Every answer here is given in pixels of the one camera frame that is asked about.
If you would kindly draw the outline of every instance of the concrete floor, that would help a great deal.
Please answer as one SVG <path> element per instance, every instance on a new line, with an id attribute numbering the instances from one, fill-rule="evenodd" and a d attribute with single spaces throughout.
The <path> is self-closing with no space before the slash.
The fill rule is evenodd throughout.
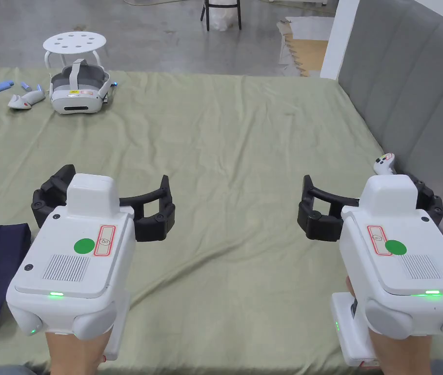
<path id="1" fill-rule="evenodd" d="M 329 1 L 325 7 L 305 6 L 331 12 L 338 0 Z M 202 0 L 153 6 L 122 0 L 0 0 L 0 66 L 43 67 L 46 38 L 88 30 L 107 38 L 109 56 L 101 56 L 109 69 L 278 76 L 276 23 L 286 16 L 332 16 L 242 0 L 241 32 L 232 27 L 208 33 L 201 9 Z"/>

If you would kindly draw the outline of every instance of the gray padded wall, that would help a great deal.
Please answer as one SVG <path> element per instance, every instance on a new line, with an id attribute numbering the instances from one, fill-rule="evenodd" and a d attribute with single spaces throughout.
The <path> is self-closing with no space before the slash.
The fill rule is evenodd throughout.
<path id="1" fill-rule="evenodd" d="M 414 0 L 361 0 L 339 82 L 397 169 L 443 198 L 443 17 Z"/>

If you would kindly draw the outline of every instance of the speaker grille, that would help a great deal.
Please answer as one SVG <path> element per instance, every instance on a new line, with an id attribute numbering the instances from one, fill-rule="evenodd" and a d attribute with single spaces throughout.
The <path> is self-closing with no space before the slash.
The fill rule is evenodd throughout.
<path id="1" fill-rule="evenodd" d="M 408 271 L 408 276 L 413 279 L 442 278 L 433 261 L 428 255 L 402 255 L 402 262 Z"/>
<path id="2" fill-rule="evenodd" d="M 90 263 L 90 257 L 53 254 L 43 279 L 80 282 Z"/>

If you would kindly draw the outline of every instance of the green cloth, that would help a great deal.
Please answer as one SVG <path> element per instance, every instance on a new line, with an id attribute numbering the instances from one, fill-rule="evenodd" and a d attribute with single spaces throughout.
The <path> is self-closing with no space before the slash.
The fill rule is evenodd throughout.
<path id="1" fill-rule="evenodd" d="M 118 360 L 103 366 L 344 366 L 329 307 L 331 293 L 346 290 L 338 244 L 308 240 L 296 222 L 305 174 L 359 196 L 383 153 L 338 83 L 122 71 L 111 79 L 119 85 L 97 114 L 59 115 L 48 98 L 12 111 L 20 81 L 47 89 L 49 76 L 0 68 L 0 81 L 16 82 L 0 92 L 0 224 L 28 222 L 36 234 L 32 193 L 64 164 L 112 176 L 120 196 L 170 176 L 176 224 L 166 241 L 137 244 L 135 304 Z M 5 311 L 0 364 L 47 359 L 44 335 L 22 335 Z"/>

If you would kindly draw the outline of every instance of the red label sticker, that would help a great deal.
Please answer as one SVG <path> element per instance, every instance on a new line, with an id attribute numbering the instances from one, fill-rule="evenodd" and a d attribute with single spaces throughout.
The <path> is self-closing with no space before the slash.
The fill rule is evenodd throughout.
<path id="1" fill-rule="evenodd" d="M 372 246 L 374 247 L 374 252 L 381 256 L 391 256 L 385 244 L 388 241 L 384 229 L 381 226 L 367 226 L 367 231 L 371 237 Z"/>
<path id="2" fill-rule="evenodd" d="M 372 360 L 363 360 L 360 363 L 359 366 L 360 369 L 363 370 L 373 370 L 373 369 L 379 369 L 380 368 L 380 362 L 378 360 L 372 359 Z"/>
<path id="3" fill-rule="evenodd" d="M 116 226 L 101 226 L 98 233 L 97 246 L 93 251 L 95 256 L 109 256 L 114 243 L 114 234 Z"/>

